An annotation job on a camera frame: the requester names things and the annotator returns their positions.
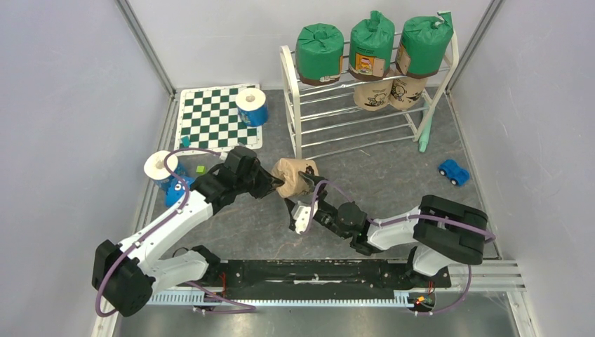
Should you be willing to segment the brown roll with label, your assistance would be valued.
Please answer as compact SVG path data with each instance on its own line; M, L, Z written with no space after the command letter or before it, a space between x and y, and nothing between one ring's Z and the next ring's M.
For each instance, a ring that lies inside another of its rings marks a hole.
M283 181L276 191L282 198L298 197L309 194L309 186L300 172L318 175L319 170L314 160L280 158L272 169L272 175Z

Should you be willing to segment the blue white roll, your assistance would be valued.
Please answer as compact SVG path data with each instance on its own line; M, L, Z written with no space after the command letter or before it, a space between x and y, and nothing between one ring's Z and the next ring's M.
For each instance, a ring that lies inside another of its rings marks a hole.
M143 166L146 176L163 191L167 191L171 183L175 180L173 175L166 169L166 166L178 176L187 175L187 170L176 154L172 154L166 159L169 154L170 152L167 150L155 152L147 158Z
M248 127L259 127L268 121L267 97L259 88L239 91L235 103L242 122Z

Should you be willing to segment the blue white roll front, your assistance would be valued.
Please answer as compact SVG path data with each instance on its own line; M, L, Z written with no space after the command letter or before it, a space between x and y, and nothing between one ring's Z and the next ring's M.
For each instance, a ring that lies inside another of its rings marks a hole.
M187 175L187 170L176 154L172 154L166 159L169 154L170 152L167 150L155 152L147 158L143 166L146 176L163 191L167 191L171 183L175 180L173 175L166 169L166 166L178 176Z

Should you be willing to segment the brown roll with cartoon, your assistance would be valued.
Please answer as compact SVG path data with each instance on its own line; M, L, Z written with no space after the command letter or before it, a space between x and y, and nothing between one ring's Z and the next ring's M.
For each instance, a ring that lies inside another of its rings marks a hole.
M389 104L392 79L368 82L354 88L354 103L363 110L377 111Z

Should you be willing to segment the brown paper roll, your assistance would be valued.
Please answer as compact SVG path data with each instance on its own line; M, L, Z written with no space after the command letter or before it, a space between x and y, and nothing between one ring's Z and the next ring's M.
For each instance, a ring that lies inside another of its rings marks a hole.
M402 77L394 79L389 95L389 104L401 111L411 108L421 98L428 78Z

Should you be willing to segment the green paper roll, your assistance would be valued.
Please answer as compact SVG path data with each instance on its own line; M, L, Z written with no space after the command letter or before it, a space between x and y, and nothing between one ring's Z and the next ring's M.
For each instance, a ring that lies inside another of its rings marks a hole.
M350 35L349 67L362 81L383 79L389 73L395 37L394 23L379 11L356 24Z

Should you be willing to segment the green brown roll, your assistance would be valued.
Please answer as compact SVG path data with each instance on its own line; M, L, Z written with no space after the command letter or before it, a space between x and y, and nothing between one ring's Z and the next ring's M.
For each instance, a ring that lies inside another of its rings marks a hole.
M408 19L403 25L397 49L396 69L414 79L435 75L453 35L450 11Z

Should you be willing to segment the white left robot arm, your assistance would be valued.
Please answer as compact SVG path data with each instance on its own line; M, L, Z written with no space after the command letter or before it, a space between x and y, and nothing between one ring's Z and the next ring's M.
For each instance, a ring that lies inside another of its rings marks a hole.
M182 181L182 198L148 226L118 244L106 240L95 251L92 285L97 291L99 317L119 313L129 317L157 293L186 282L214 285L220 266L191 249L174 258L162 255L197 225L209 220L236 197L248 193L261 199L283 185L262 168L256 153L236 146L219 153L221 162L188 185Z

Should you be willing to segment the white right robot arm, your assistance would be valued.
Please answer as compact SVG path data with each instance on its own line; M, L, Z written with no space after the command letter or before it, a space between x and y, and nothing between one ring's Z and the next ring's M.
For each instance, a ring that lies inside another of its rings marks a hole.
M290 230L305 234L318 223L356 252L371 256L394 246L413 244L405 268L407 281L424 286L441 269L453 263L480 265L485 245L495 240L488 217L479 209L435 195L425 195L419 205L391 218L371 219L352 200L334 207L326 202L331 184L320 176L301 172L299 177L312 194L309 203L286 198Z

